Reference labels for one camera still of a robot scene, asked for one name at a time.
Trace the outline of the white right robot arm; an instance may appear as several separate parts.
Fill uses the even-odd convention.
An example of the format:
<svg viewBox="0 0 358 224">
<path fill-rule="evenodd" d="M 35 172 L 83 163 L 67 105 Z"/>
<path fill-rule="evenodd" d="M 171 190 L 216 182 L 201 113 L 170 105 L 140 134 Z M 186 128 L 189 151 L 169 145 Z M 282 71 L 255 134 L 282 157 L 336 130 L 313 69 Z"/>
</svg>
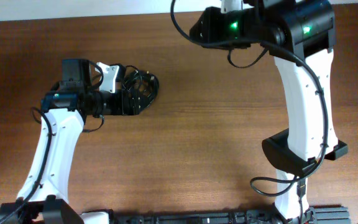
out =
<svg viewBox="0 0 358 224">
<path fill-rule="evenodd" d="M 335 133 L 331 109 L 331 65 L 336 40 L 335 15 L 329 1 L 223 1 L 205 9 L 183 34 L 206 49 L 232 52 L 259 44 L 273 57 L 283 83 L 287 129 L 262 141 L 276 170 L 269 210 L 192 215 L 208 223 L 349 223 L 340 205 L 312 207 L 308 178 L 325 160 L 348 152 Z"/>
</svg>

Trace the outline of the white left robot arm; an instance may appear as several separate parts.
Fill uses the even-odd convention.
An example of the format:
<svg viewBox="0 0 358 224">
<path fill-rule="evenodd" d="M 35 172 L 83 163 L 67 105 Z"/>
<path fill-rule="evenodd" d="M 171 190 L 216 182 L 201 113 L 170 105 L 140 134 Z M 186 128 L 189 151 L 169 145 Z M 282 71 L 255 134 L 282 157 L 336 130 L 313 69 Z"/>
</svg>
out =
<svg viewBox="0 0 358 224">
<path fill-rule="evenodd" d="M 62 79 L 44 96 L 41 132 L 27 179 L 15 202 L 0 206 L 0 223 L 113 223 L 112 210 L 76 213 L 69 205 L 68 181 L 78 138 L 88 116 L 129 115 L 124 99 L 125 66 L 65 59 Z"/>
</svg>

